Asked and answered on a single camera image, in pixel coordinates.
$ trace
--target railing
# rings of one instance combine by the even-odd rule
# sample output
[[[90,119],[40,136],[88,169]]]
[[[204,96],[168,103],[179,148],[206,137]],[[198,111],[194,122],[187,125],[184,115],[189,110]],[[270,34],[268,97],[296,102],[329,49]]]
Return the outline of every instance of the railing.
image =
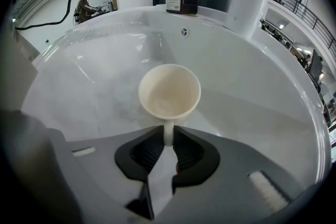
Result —
[[[330,54],[336,60],[336,40],[323,22],[298,0],[274,0],[299,16],[321,38]]]

